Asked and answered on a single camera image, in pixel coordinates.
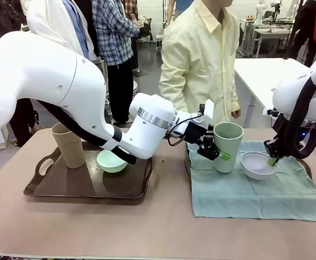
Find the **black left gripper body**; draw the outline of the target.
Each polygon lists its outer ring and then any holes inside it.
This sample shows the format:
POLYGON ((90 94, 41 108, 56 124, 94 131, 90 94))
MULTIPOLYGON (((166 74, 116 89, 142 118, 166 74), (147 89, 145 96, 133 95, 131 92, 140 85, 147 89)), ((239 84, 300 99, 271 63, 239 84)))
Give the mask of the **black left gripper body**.
POLYGON ((204 128, 194 121, 188 123, 184 135, 189 150, 197 151, 201 145, 211 146, 211 144, 204 143, 204 135, 207 130, 208 127, 204 128))

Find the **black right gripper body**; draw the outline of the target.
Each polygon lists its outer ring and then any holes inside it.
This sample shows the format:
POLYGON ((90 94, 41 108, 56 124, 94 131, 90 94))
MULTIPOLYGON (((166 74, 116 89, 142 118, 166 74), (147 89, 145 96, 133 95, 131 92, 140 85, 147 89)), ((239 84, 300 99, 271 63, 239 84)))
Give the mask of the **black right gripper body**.
POLYGON ((272 129, 276 135, 273 139, 264 141, 266 152, 275 159, 292 156, 293 132, 289 126, 289 121, 277 119, 272 129))

